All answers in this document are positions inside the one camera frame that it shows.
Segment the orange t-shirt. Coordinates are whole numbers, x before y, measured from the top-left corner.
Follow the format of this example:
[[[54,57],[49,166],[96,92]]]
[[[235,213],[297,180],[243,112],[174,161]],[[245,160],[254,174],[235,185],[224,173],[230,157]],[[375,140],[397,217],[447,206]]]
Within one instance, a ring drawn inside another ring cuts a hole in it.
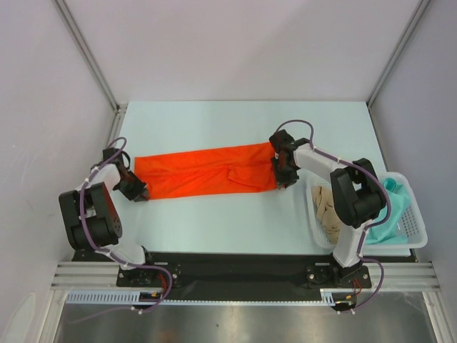
[[[276,188],[274,156],[268,142],[138,156],[134,173],[152,200],[261,193]]]

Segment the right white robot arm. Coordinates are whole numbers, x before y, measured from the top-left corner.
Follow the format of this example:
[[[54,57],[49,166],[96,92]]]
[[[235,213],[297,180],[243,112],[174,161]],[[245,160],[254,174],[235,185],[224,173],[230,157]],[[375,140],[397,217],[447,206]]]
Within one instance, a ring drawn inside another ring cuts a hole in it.
[[[391,215],[391,201],[372,163],[364,158],[353,162],[338,159],[315,147],[310,139],[296,140],[284,129],[275,131],[269,142],[274,150],[271,164],[278,189],[294,185],[300,169],[330,183],[342,227],[331,255],[329,277],[336,286],[347,286],[362,267],[367,231]]]

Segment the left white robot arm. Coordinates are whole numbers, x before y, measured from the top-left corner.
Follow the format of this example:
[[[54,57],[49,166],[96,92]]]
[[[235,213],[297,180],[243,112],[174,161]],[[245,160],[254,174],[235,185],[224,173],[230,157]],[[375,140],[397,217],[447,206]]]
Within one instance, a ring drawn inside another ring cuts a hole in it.
[[[146,202],[149,191],[130,169],[130,156],[117,148],[103,150],[103,160],[91,168],[89,178],[77,188],[59,195],[64,227],[75,251],[100,254],[123,270],[133,270],[133,277],[144,286],[158,276],[154,264],[146,261],[142,246],[121,241],[123,227],[111,198],[120,192],[131,202]]]

